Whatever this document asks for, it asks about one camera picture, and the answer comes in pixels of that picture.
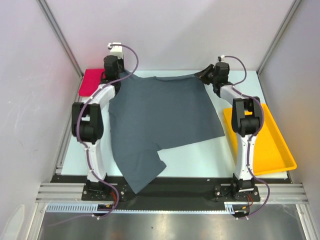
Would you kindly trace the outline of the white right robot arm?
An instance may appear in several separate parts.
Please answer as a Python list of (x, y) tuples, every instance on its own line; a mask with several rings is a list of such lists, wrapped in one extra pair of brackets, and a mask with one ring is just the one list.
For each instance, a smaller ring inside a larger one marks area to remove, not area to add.
[(237, 160), (227, 197), (245, 201), (255, 191), (254, 149), (264, 124), (264, 113), (260, 99), (240, 92), (229, 82), (229, 73), (229, 64), (220, 61), (210, 64), (196, 76), (204, 84), (211, 84), (213, 92), (232, 105), (231, 127), (237, 139)]

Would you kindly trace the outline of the grey t-shirt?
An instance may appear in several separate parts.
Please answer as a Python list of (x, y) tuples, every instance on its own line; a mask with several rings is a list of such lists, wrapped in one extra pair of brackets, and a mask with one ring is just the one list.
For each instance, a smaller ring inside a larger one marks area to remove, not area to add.
[(224, 136), (205, 85), (194, 75), (139, 77), (120, 74), (109, 102), (114, 161), (134, 193), (165, 168), (158, 152)]

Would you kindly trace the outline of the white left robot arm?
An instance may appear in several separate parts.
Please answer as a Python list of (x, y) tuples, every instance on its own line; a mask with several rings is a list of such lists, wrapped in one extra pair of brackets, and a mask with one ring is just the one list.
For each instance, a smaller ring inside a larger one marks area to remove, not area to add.
[(122, 56), (108, 55), (103, 59), (103, 69), (85, 71), (79, 95), (82, 101), (74, 102), (71, 109), (71, 133), (82, 144), (88, 166), (82, 200), (118, 200), (117, 190), (107, 182), (101, 151), (104, 134), (102, 109), (121, 87), (120, 74), (124, 71)]

